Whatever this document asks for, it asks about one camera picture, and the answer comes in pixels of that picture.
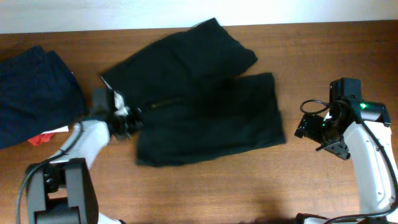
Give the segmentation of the black shorts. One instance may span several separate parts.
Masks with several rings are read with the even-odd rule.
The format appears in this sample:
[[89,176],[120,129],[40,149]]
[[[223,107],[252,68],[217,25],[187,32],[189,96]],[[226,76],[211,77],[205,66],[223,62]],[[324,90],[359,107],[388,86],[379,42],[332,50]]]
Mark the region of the black shorts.
[[271,73],[209,19],[157,40],[103,72],[137,112],[136,162],[181,166],[285,143]]

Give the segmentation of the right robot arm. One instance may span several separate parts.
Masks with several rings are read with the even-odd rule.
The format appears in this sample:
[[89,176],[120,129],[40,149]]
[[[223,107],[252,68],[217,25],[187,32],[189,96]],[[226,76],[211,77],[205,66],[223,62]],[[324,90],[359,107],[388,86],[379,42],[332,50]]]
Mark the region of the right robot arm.
[[397,223],[397,165],[392,131],[382,103],[340,98],[319,111],[303,112],[295,132],[320,143],[319,150],[353,161],[359,213],[326,218],[299,213],[297,223]]

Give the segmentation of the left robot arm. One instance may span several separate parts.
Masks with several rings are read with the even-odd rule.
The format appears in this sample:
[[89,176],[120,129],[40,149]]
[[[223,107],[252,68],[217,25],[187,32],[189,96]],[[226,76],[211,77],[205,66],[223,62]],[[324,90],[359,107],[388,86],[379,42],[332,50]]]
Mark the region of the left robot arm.
[[25,197],[29,223],[122,224],[99,211],[90,167],[111,138],[128,139],[142,127],[140,113],[119,91],[95,90],[89,115],[74,124],[60,149],[26,169],[16,199],[16,223],[21,222]]

